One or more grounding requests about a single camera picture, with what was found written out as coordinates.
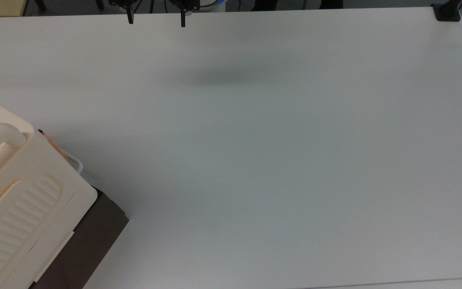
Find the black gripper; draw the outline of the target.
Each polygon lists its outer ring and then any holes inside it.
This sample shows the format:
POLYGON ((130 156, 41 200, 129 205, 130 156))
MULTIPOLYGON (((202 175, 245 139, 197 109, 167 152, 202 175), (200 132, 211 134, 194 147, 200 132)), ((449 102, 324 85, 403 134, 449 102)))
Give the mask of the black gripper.
MULTIPOLYGON (((138 0, 109 0, 109 4, 112 6, 118 6, 126 9, 126 15, 129 24, 134 24, 134 12, 132 6, 139 2, 138 0)), ((175 5, 181 10, 181 27, 186 27, 186 13, 188 11, 199 10, 199 0, 169 0, 169 2, 175 5)))

